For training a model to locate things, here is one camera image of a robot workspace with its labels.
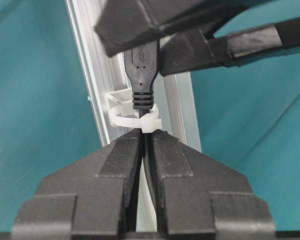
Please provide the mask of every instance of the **plastic clip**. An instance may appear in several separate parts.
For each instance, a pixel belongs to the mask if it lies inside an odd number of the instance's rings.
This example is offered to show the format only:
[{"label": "plastic clip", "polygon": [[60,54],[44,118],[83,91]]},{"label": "plastic clip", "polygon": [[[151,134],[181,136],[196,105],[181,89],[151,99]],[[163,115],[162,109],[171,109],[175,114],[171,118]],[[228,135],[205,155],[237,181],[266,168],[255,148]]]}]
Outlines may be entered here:
[{"label": "plastic clip", "polygon": [[162,121],[158,119],[159,110],[157,105],[153,105],[150,113],[138,118],[138,112],[133,109],[132,94],[131,88],[108,93],[108,114],[111,125],[115,128],[141,129],[144,134],[153,133],[157,129],[162,129]]}]

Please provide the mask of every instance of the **teal wall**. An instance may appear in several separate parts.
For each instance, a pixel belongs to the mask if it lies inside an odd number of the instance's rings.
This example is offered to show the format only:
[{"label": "teal wall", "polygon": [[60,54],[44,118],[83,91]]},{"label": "teal wall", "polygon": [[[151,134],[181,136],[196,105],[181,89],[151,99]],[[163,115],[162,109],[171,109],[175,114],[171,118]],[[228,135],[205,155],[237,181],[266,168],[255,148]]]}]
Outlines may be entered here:
[{"label": "teal wall", "polygon": [[[300,0],[277,0],[217,36],[298,16]],[[300,54],[191,76],[202,151],[248,177],[278,230],[300,230]]]},{"label": "teal wall", "polygon": [[100,147],[64,0],[0,0],[0,231],[47,174]]}]

